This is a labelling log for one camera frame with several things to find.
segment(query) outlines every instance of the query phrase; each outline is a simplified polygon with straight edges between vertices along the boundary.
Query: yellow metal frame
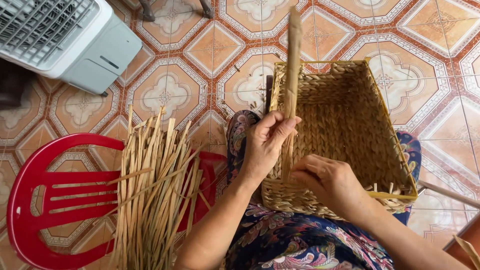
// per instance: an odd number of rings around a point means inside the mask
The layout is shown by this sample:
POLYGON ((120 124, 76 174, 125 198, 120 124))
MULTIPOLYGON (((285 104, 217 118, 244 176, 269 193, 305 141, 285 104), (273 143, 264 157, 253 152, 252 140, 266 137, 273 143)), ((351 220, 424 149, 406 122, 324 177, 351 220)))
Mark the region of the yellow metal frame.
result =
MULTIPOLYGON (((369 60, 370 60, 370 57, 366 57, 363 61, 367 65, 368 72, 370 73, 370 75, 372 75, 372 71, 370 70, 370 66, 368 65, 369 60)), ((308 63, 315 63, 315 64, 318 64, 318 63, 348 63, 348 62, 351 62, 351 61, 300 61, 300 63, 307 63, 307 64, 308 63)), ((274 98, 275 77, 276 77, 276 70, 277 70, 276 67, 280 64, 286 64, 286 63, 287 62, 276 62, 275 63, 275 69, 274 69, 274 73, 273 73, 271 100, 273 100, 273 98, 274 98)), ((384 113, 386 115, 390 115, 389 112, 388 112, 387 106, 385 104, 384 98, 382 97, 382 93, 378 90, 378 85, 377 85, 377 82, 375 81, 375 78, 373 79, 373 82, 375 83, 375 90, 377 91, 378 96, 382 100, 384 113)), ((272 110, 272 109, 273 109, 272 108, 272 102, 270 102, 269 110, 272 110)), ((390 117, 388 117, 387 119, 388 119, 388 123, 389 123, 390 128, 391 128, 391 131, 395 134, 395 130, 393 129, 393 124, 392 124, 392 121, 390 120, 390 117)), ((400 141, 398 140, 398 138, 396 136, 394 136, 394 138, 395 138, 396 147, 397 147, 397 149, 400 153, 400 157, 401 157, 402 161, 405 163, 408 178, 410 179, 410 183, 412 184, 412 189, 413 190, 411 191, 411 193, 409 195, 396 195, 396 194, 391 194, 391 193, 386 193, 386 192, 374 192, 374 191, 367 191, 367 193, 368 193, 368 195, 370 195, 370 197, 377 198, 377 199, 411 199, 411 200, 415 200, 419 196, 418 192, 417 192, 417 183, 415 182, 415 179, 413 179, 410 168, 407 165, 407 160, 405 159, 405 156, 403 154, 401 154, 403 151, 402 151, 402 148, 400 147, 400 141)))

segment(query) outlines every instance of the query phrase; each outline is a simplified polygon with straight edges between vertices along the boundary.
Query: woman's left hand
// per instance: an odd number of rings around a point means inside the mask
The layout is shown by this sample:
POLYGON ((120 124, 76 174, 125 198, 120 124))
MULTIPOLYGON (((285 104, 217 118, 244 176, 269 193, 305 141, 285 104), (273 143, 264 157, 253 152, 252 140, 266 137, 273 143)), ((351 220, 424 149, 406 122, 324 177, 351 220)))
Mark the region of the woman's left hand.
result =
POLYGON ((239 175, 251 181, 253 188, 271 171, 290 133, 297 134, 301 118, 285 119, 283 112, 273 110, 247 131, 247 148, 239 175))

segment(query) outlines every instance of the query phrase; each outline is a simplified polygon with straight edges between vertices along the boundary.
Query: white air cooler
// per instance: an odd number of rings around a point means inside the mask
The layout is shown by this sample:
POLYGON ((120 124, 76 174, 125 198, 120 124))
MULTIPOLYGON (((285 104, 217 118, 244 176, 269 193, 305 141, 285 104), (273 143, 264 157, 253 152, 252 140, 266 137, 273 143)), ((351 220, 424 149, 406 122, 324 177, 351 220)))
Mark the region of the white air cooler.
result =
POLYGON ((0 0, 0 57, 102 94, 142 47, 105 0, 0 0))

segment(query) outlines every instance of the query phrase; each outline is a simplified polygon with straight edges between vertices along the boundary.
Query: fingernail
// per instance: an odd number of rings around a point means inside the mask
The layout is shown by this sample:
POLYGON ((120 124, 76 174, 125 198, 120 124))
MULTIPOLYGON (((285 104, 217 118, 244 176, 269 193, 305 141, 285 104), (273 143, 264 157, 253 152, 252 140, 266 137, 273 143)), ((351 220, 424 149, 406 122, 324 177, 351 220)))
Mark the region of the fingernail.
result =
POLYGON ((293 128, 297 124, 297 121, 295 121, 295 119, 290 118, 285 122, 285 124, 287 125, 287 127, 293 128))

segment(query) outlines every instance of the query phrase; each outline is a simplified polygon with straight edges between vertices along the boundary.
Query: hand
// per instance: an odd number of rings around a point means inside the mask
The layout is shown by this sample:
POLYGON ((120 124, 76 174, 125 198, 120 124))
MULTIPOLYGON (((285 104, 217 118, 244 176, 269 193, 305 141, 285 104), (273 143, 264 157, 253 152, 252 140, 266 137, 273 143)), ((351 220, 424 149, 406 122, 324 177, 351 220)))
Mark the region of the hand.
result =
POLYGON ((363 229, 386 213, 363 189, 348 163, 308 155, 293 165, 291 177, 335 214, 363 229))
POLYGON ((285 119, 283 112, 273 110, 247 131, 247 148, 239 175, 257 188, 275 166, 285 139, 297 134, 295 125, 300 117, 285 119))

